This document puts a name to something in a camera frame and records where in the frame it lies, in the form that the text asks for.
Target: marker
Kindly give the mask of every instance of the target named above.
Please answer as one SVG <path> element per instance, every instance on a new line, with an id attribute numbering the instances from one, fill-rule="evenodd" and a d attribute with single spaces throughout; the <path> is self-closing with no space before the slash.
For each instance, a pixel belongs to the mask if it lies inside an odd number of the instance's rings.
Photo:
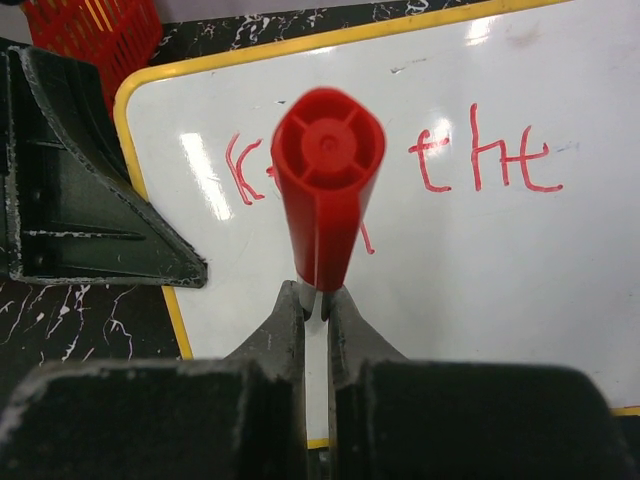
<path id="1" fill-rule="evenodd" d="M 333 88 L 307 92 L 284 116 L 271 145 L 307 318 L 316 291 L 328 318 L 385 150 L 380 122 Z"/>

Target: black marble table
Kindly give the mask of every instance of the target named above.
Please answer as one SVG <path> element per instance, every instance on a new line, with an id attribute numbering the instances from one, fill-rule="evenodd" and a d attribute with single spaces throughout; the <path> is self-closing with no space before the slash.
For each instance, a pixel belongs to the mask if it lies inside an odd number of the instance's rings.
<path id="1" fill-rule="evenodd" d="M 168 24 L 151 63 L 479 1 L 408 0 Z M 160 288 L 0 282 L 0 409 L 17 382 L 47 360 L 179 356 Z"/>

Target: red plastic basket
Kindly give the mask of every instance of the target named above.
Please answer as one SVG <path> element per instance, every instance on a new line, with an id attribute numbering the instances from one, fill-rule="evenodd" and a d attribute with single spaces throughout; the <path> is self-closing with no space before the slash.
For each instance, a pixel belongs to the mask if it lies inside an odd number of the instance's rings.
<path id="1" fill-rule="evenodd" d="M 33 44 L 98 67 L 109 112 L 116 91 L 147 65 L 162 26 L 152 0 L 29 0 Z"/>

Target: yellow border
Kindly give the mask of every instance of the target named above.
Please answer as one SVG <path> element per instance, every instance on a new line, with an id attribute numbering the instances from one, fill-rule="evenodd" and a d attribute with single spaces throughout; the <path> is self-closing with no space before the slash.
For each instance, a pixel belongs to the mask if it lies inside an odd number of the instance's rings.
<path id="1" fill-rule="evenodd" d="M 448 25 L 456 22 L 473 20 L 475 18 L 488 17 L 501 13 L 525 10 L 528 8 L 552 5 L 568 0 L 488 0 L 474 5 L 465 5 L 446 10 L 425 13 L 413 17 L 398 18 L 385 22 L 362 25 L 360 27 L 335 30 L 308 37 L 296 38 L 282 42 L 269 43 L 257 47 L 234 50 L 231 52 L 210 55 L 207 57 L 194 58 L 181 62 L 160 65 L 157 67 L 145 68 L 129 76 L 118 89 L 115 105 L 113 108 L 113 119 L 116 124 L 120 144 L 127 162 L 131 183 L 136 191 L 145 199 L 149 200 L 149 195 L 144 184 L 144 178 L 133 139 L 127 124 L 127 105 L 133 92 L 141 86 L 164 80 L 167 78 L 189 75 L 216 68 L 229 67 L 241 63 L 254 62 L 267 58 L 290 55 L 304 52 L 315 48 L 322 48 L 345 43 L 358 42 L 386 35 L 410 32 L 424 28 Z M 173 287 L 163 287 L 165 302 L 171 316 L 171 323 L 176 334 L 180 354 L 183 359 L 193 358 L 193 352 L 189 344 L 182 314 Z"/>

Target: white board surface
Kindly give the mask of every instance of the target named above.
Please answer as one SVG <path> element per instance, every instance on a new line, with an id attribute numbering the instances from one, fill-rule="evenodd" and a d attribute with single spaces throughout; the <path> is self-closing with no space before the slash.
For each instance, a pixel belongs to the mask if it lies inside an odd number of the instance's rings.
<path id="1" fill-rule="evenodd" d="M 295 278 L 270 140 L 292 102 L 332 86 L 387 135 L 365 217 L 375 253 L 360 237 L 345 282 L 364 318 L 410 358 L 572 366 L 611 406 L 640 404 L 638 25 L 637 0 L 580 0 L 138 88 L 126 113 L 149 198 L 209 264 L 204 289 L 176 290 L 195 358 L 234 350 Z M 478 147 L 504 141 L 508 186 L 496 145 L 478 190 L 473 105 Z M 423 130 L 448 191 L 426 188 L 410 152 Z M 527 131 L 524 153 L 546 155 L 520 162 Z M 226 155 L 251 144 L 242 171 L 264 198 L 245 202 Z M 309 438 L 326 437 L 326 395 L 308 408 Z"/>

